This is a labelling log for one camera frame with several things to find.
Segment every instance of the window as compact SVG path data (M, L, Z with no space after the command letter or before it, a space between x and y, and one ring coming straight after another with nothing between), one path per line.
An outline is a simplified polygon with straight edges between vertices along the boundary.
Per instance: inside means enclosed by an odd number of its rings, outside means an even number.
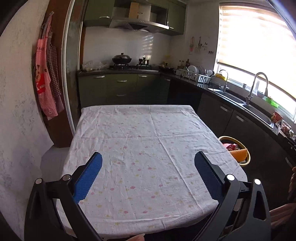
M220 6L218 70L230 80L252 86L254 75L264 72L268 95L295 119L296 40L281 17L271 11L246 6ZM265 92L260 75L254 92Z

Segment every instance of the pot lid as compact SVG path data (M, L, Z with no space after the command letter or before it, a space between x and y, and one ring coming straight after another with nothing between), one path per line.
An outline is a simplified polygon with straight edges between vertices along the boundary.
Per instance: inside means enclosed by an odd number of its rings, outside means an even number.
M130 56L121 53L120 55L116 55L116 56L114 56L113 58L130 58Z

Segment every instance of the floral tablecloth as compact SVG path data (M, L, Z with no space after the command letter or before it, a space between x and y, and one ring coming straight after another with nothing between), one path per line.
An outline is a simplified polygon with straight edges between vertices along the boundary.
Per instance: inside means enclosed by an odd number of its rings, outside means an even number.
M152 233L202 220L217 206L194 166L203 151L225 174L246 174L190 106L109 105L82 109L63 174L95 152L103 166L79 205L103 237ZM61 204L61 220L70 227Z

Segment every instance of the window blind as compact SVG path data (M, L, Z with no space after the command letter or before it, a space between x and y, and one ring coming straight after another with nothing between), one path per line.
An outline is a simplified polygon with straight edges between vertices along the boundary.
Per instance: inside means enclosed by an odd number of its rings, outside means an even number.
M220 6L219 64L268 80L296 98L296 41L281 17L246 6Z

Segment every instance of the countertop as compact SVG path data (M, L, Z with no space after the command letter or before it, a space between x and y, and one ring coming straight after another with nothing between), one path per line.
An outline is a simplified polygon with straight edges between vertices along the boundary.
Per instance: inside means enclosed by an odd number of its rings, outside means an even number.
M275 125L273 129L271 129L268 125L266 125L261 119L256 117L254 114L252 114L250 111L243 108L241 105L237 104L234 101L229 100L228 98L219 95L215 93L214 91L210 89L218 89L219 86L213 83L210 84L202 84L195 82L193 80L177 76L173 73L167 73L162 71L149 71L149 70L139 70L139 69L133 69L133 70L114 70L114 69L100 69L100 70L93 70L89 72L78 72L78 76L90 76L90 75L96 75L96 74L161 74L166 76L167 78L174 79L175 81L181 81L182 83L186 83L190 86L193 86L199 91L202 91L206 93L207 95L218 99L222 103L230 106L235 111L241 113L245 117L247 117L249 120L254 122L257 126L259 126L261 129L263 129L269 136L271 136L292 158L293 164L296 166L296 145L294 145L281 131L278 130L278 127ZM261 111L266 116L270 117L271 114L267 113L265 110L261 109L260 107L254 105L256 109Z

